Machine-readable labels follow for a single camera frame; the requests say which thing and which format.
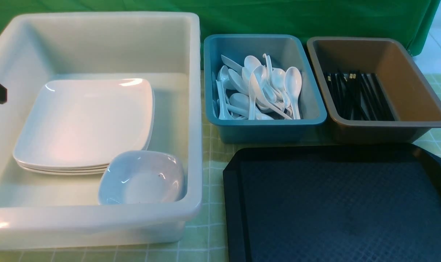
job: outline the plastic bin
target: plastic bin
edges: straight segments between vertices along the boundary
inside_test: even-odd
[[[199,50],[199,18],[193,13],[16,17],[0,35],[0,83],[9,96],[0,105],[0,249],[180,240],[185,221],[202,203]],[[183,163],[187,186],[180,201],[99,205],[101,175],[40,175],[16,164],[17,136],[44,84],[124,78],[151,83],[155,109],[148,150],[173,154]]]
[[[314,37],[307,48],[337,143],[413,142],[441,128],[441,101],[408,52],[384,38]],[[361,70],[376,73],[395,121],[346,120],[338,115],[323,72]]]
[[[300,95],[300,120],[220,120],[216,101],[219,98],[215,78],[225,55],[243,65],[247,55],[254,55],[265,64],[267,53],[272,66],[287,70],[298,68],[303,76]],[[322,124],[327,118],[322,97],[298,38],[291,35],[211,35],[204,40],[204,79],[206,115],[219,129],[224,143],[283,143],[296,142],[310,126]]]

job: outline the green checkered tablecloth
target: green checkered tablecloth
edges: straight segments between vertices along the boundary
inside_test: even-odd
[[[441,75],[426,78],[441,100]],[[317,133],[305,139],[305,144],[327,142]],[[441,157],[441,129],[431,130],[415,144]],[[227,262],[222,171],[237,150],[249,146],[254,145],[223,144],[203,112],[203,205],[199,215],[187,222],[180,242],[0,251],[0,262]]]

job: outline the white plastic tub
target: white plastic tub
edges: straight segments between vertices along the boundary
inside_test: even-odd
[[[53,13],[16,17],[0,36],[0,249],[174,242],[200,209],[199,19],[192,13]],[[180,201],[99,206],[101,175],[21,169],[12,150],[39,89],[57,79],[145,78],[154,88],[149,150],[177,156]]]

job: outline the bowl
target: bowl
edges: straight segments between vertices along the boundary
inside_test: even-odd
[[[175,202],[184,186],[182,162],[155,151],[128,151],[107,168],[99,185],[100,205]]]

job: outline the brown plastic bin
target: brown plastic bin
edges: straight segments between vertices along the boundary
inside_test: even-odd
[[[327,107],[332,138],[342,144],[413,142],[441,128],[441,101],[408,52],[385,38],[313,37],[310,60]],[[324,72],[376,73],[395,121],[347,120],[338,115]]]

